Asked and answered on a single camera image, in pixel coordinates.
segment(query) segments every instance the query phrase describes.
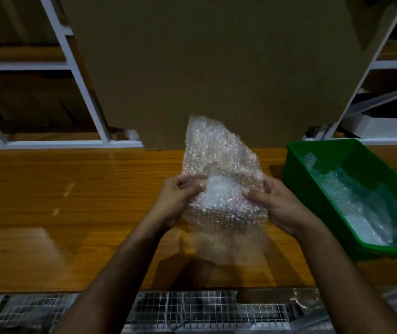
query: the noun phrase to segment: right hand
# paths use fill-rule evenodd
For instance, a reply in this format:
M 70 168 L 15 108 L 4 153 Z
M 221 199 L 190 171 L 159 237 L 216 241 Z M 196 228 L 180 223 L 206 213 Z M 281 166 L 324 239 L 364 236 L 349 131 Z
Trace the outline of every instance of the right hand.
M 307 227 L 322 224 L 282 181 L 264 174 L 265 192 L 242 190 L 250 201 L 264 206 L 268 218 L 285 233 L 297 237 Z

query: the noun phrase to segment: wooden table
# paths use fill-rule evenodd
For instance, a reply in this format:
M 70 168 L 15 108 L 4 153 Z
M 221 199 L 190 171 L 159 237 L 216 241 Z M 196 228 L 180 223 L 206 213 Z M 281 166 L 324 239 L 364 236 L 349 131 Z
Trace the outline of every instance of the wooden table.
M 397 170 L 397 146 L 373 150 Z M 255 150 L 281 173 L 285 149 Z M 148 211 L 183 151 L 140 149 L 0 151 L 0 292 L 80 291 Z M 273 225 L 252 266 L 194 256 L 180 224 L 162 239 L 144 290 L 314 286 L 296 241 Z M 358 265 L 375 285 L 397 285 L 397 260 Z

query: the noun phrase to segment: bubble wrap in bin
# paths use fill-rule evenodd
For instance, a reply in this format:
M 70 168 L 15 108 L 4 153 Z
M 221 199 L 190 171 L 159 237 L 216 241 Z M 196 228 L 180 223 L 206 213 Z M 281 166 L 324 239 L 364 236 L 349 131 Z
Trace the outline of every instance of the bubble wrap in bin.
M 217 264 L 253 264 L 262 251 L 265 208 L 248 201 L 243 188 L 263 190 L 259 159 L 240 138 L 207 117 L 191 117 L 186 131 L 183 174 L 206 180 L 184 218 L 197 256 Z

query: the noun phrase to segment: green plastic bin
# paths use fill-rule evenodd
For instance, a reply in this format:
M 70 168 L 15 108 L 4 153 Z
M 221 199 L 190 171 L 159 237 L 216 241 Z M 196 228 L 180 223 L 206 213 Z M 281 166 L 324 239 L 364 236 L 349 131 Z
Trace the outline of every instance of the green plastic bin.
M 291 191 L 318 216 L 340 241 L 354 261 L 380 257 L 397 257 L 397 245 L 379 246 L 361 241 L 341 212 L 306 168 L 304 157 L 313 153 L 317 162 L 313 168 L 321 174 L 337 166 L 364 187 L 374 190 L 384 183 L 397 200 L 397 173 L 357 139 L 336 141 L 298 141 L 287 145 L 283 179 Z

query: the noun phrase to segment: large cardboard box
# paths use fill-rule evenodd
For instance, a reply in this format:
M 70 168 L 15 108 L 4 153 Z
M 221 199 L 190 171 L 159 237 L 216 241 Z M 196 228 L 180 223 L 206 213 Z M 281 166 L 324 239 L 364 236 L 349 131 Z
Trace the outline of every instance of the large cardboard box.
M 191 114 L 250 147 L 337 121 L 396 0 L 61 0 L 110 126 L 182 149 Z

